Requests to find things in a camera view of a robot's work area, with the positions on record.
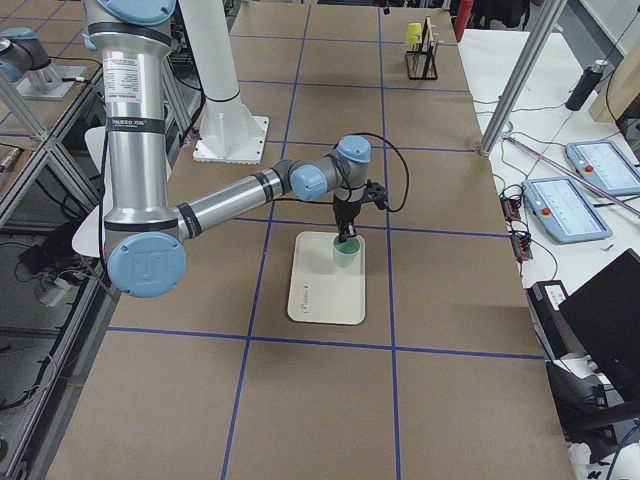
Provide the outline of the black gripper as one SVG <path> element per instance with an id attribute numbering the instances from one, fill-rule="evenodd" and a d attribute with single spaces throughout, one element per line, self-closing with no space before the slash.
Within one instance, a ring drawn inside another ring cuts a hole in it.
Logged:
<path id="1" fill-rule="evenodd" d="M 361 211 L 361 201 L 346 201 L 333 197 L 333 212 L 339 233 L 339 244 L 345 244 L 357 237 L 355 220 Z"/>

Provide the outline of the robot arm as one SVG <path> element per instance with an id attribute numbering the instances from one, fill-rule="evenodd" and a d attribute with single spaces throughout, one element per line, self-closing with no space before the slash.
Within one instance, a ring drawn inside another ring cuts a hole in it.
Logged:
<path id="1" fill-rule="evenodd" d="M 195 201 L 170 206 L 162 69 L 170 23 L 180 13 L 204 96 L 197 156 L 257 163 L 268 119 L 243 104 L 220 1 L 87 1 L 88 37 L 102 57 L 106 150 L 112 206 L 100 243 L 109 277 L 123 293 L 157 297 L 186 271 L 186 240 L 287 194 L 334 196 L 341 240 L 354 236 L 371 158 L 369 142 L 348 135 L 319 160 L 281 160 Z"/>

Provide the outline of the neighbouring robot arm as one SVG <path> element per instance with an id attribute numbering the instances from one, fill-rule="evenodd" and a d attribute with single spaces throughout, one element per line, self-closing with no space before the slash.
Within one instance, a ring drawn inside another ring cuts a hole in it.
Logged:
<path id="1" fill-rule="evenodd" d="M 24 98 L 61 100 L 74 83 L 86 81 L 85 70 L 54 62 L 30 28 L 1 32 L 1 74 Z"/>

